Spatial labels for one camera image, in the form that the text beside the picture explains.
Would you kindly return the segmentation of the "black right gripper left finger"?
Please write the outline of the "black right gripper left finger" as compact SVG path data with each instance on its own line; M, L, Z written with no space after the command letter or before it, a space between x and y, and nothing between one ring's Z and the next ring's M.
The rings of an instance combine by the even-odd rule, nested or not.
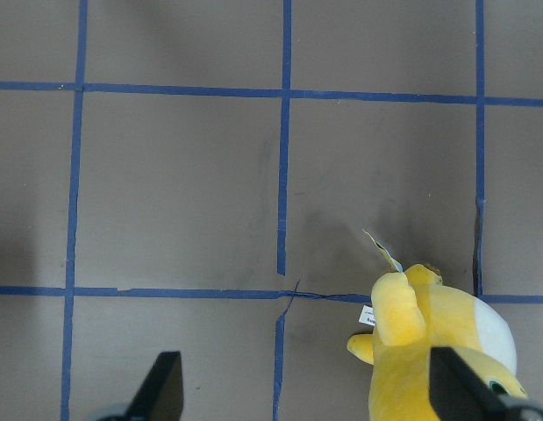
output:
M126 410L127 420L180 420L183 413L182 356L160 353Z

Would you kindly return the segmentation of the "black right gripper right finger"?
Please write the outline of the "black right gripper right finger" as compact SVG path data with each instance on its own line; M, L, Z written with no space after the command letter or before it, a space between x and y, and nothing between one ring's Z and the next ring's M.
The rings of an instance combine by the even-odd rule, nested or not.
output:
M541 405L492 391L451 347L431 349L429 399L440 420L543 420Z

